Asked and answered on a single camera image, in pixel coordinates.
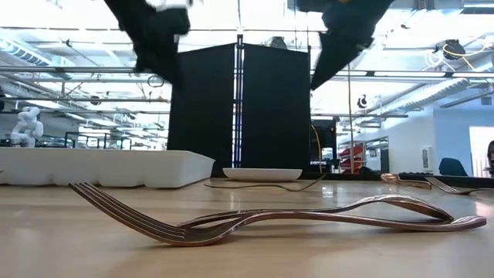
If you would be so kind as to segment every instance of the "white plate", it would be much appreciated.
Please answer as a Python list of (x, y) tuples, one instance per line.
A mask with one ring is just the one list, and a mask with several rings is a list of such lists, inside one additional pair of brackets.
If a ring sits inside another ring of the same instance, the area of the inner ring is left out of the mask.
[(294, 181), (301, 169), (223, 168), (225, 175), (237, 181)]

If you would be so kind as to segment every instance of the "bent fork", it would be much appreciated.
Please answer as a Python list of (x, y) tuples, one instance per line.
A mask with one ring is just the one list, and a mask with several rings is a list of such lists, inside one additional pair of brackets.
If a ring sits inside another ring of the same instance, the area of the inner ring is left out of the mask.
[(449, 194), (455, 194), (455, 195), (470, 195), (473, 192), (480, 192), (480, 191), (489, 191), (489, 192), (494, 192), (493, 188), (477, 188), (477, 189), (469, 189), (465, 190), (463, 192), (445, 184), (442, 181), (439, 181), (437, 178), (434, 177), (425, 177), (427, 181), (432, 183), (435, 187), (441, 189), (442, 191), (449, 193)]
[(178, 228), (145, 216), (131, 209), (94, 185), (78, 183), (69, 185), (77, 194), (108, 216), (153, 239), (176, 246), (206, 246), (224, 239), (235, 230), (250, 223), (271, 219), (308, 219), (321, 221), (347, 222), (378, 227), (414, 230), (423, 232), (451, 232), (474, 229), (486, 224), (479, 216), (467, 216), (453, 222), (441, 224), (410, 223), (383, 219), (372, 219), (350, 215), (336, 215), (320, 212), (265, 212), (225, 222), (205, 229)]
[(436, 219), (441, 219), (443, 221), (453, 221), (454, 217), (449, 215), (447, 212), (441, 208), (427, 203), (426, 201), (414, 198), (411, 196), (403, 195), (377, 195), (362, 198), (359, 201), (353, 202), (349, 205), (342, 205), (334, 208), (315, 208), (315, 209), (246, 209), (233, 212), (220, 212), (210, 215), (204, 215), (192, 219), (191, 221), (181, 223), (178, 227), (181, 228), (191, 228), (197, 225), (202, 225), (211, 222), (217, 222), (226, 219), (236, 219), (239, 217), (249, 217), (257, 213), (265, 212), (322, 212), (322, 213), (338, 213), (338, 212), (348, 212), (352, 209), (361, 207), (362, 205), (369, 205), (373, 203), (383, 202), (389, 205), (395, 205), (403, 209), (411, 210), (413, 212), (418, 212), (423, 215), (431, 216)]
[(410, 185), (416, 188), (431, 189), (430, 182), (403, 180), (398, 174), (381, 174), (381, 180), (392, 185)]

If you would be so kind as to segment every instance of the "table surface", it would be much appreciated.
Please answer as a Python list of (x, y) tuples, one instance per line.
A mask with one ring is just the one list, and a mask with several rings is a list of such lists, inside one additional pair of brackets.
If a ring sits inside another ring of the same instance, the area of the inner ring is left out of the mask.
[[(214, 181), (227, 185), (225, 181)], [(293, 184), (294, 188), (304, 182)], [(171, 224), (239, 209), (315, 209), (380, 194), (412, 195), (455, 217), (481, 215), (467, 232), (398, 232), (364, 225), (260, 222), (214, 246), (167, 246), (115, 222), (68, 187), (0, 187), (0, 277), (492, 277), (494, 195), (448, 195), (380, 182), (322, 181), (304, 192), (280, 188), (105, 189)], [(416, 220), (385, 204), (354, 215)]]

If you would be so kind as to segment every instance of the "black partition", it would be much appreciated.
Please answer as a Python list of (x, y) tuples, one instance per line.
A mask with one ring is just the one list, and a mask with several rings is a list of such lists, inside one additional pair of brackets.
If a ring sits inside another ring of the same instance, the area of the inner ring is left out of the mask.
[(235, 44), (180, 53), (180, 59), (185, 85), (172, 91), (167, 149), (214, 158), (212, 176), (222, 176), (232, 166)]
[(310, 161), (308, 53), (244, 44), (242, 168), (306, 170)]

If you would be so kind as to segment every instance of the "white robot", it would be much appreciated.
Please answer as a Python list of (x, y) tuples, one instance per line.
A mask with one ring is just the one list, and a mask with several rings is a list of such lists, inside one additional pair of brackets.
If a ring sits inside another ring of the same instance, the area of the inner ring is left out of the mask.
[(22, 108), (22, 112), (17, 115), (19, 121), (10, 134), (12, 145), (15, 147), (35, 147), (36, 139), (43, 135), (43, 124), (38, 122), (38, 115), (38, 107)]

